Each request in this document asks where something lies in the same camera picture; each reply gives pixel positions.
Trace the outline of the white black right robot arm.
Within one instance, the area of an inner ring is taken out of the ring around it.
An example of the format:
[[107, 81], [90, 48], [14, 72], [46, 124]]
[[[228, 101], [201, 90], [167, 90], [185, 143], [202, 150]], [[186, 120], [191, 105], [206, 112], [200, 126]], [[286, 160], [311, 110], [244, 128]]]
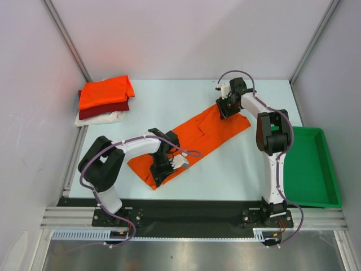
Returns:
[[247, 110], [257, 121], [256, 145], [263, 154], [266, 176], [262, 196], [266, 209], [260, 212], [260, 219], [264, 225], [274, 226], [280, 221], [280, 213], [287, 208], [283, 189], [284, 160], [294, 140], [288, 112], [271, 108], [241, 77], [226, 84], [218, 82], [215, 89], [221, 92], [221, 97], [216, 100], [221, 119]]

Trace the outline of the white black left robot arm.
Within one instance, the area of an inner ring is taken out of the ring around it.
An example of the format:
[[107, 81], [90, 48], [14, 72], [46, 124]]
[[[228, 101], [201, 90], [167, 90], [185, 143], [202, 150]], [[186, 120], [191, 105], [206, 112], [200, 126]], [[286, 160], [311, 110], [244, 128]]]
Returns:
[[114, 184], [122, 164], [141, 155], [151, 155], [152, 164], [148, 167], [151, 176], [159, 187], [163, 181], [177, 171], [168, 158], [171, 149], [179, 147], [178, 136], [169, 131], [163, 133], [153, 128], [146, 134], [127, 139], [118, 146], [105, 136], [98, 137], [78, 165], [82, 178], [90, 186], [98, 203], [106, 209], [105, 219], [114, 226], [124, 221], [122, 201], [118, 197]]

